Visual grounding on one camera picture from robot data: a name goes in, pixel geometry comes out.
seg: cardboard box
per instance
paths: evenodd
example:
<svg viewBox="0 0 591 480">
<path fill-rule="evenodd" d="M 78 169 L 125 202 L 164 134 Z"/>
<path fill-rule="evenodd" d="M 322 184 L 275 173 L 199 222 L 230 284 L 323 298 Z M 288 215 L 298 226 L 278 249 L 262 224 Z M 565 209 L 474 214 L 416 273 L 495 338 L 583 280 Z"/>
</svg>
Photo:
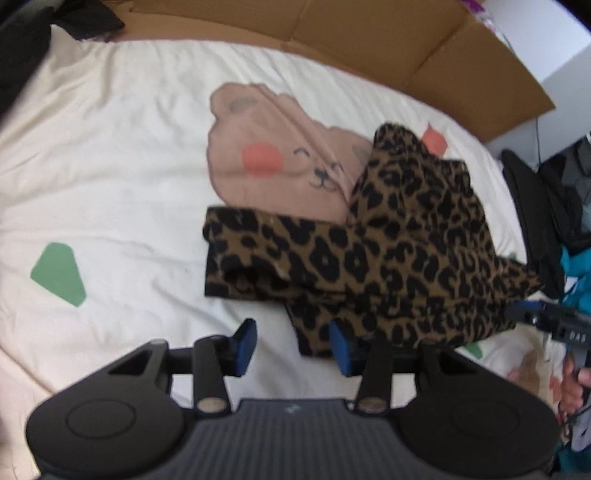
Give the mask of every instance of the cardboard box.
<svg viewBox="0 0 591 480">
<path fill-rule="evenodd" d="M 284 50 L 407 93 L 490 141 L 553 108 L 456 0 L 135 0 L 119 40 L 195 38 Z"/>
</svg>

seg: finger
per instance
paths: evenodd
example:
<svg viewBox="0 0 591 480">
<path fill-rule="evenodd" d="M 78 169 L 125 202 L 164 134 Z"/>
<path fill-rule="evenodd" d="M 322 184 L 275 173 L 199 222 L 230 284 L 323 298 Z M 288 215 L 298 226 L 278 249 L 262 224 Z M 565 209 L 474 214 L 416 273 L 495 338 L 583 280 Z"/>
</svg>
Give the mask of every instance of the finger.
<svg viewBox="0 0 591 480">
<path fill-rule="evenodd" d="M 570 355 L 567 355 L 564 358 L 564 363 L 562 366 L 562 372 L 564 374 L 565 377 L 571 375 L 574 371 L 574 362 L 573 362 L 573 357 Z"/>
<path fill-rule="evenodd" d="M 591 369 L 590 368 L 582 368 L 579 371 L 579 383 L 586 388 L 591 388 Z"/>
<path fill-rule="evenodd" d="M 574 413 L 583 407 L 583 399 L 573 395 L 564 395 L 561 403 L 567 413 Z"/>
<path fill-rule="evenodd" d="M 579 385 L 573 377 L 567 377 L 562 383 L 562 391 L 566 395 L 570 395 L 575 398 L 583 397 L 583 387 Z"/>
</svg>

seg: ribbed surface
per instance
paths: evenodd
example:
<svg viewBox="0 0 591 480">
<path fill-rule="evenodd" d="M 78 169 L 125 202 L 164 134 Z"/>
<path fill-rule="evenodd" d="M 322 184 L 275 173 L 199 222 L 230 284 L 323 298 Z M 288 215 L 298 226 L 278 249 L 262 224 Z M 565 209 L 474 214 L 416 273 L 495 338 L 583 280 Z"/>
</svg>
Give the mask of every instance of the ribbed surface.
<svg viewBox="0 0 591 480">
<path fill-rule="evenodd" d="M 199 423 L 183 450 L 141 480 L 446 480 L 412 456 L 383 420 L 342 400 L 243 401 Z M 540 474 L 522 477 L 543 479 Z"/>
</svg>

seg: leopard print clothing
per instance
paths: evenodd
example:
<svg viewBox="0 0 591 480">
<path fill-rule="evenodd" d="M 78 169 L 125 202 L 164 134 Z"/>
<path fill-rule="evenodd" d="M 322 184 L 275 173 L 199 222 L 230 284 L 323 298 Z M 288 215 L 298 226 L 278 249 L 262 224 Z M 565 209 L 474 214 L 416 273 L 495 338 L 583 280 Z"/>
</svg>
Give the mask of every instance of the leopard print clothing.
<svg viewBox="0 0 591 480">
<path fill-rule="evenodd" d="M 512 327 L 503 306 L 540 288 L 496 256 L 465 163 L 399 125 L 376 132 L 345 225 L 211 207 L 203 235 L 205 295 L 284 301 L 304 355 L 330 352 L 336 317 L 397 346 L 460 346 Z"/>
</svg>

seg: bear face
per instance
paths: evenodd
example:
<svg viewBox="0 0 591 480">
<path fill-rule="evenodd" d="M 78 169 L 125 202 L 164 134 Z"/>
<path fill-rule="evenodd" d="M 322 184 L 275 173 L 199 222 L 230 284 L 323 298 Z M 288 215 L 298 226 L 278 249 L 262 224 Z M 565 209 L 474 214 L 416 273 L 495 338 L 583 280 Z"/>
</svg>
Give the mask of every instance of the bear face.
<svg viewBox="0 0 591 480">
<path fill-rule="evenodd" d="M 371 142 L 312 120 L 288 95 L 227 83 L 211 97 L 207 160 L 229 206 L 344 223 Z"/>
</svg>

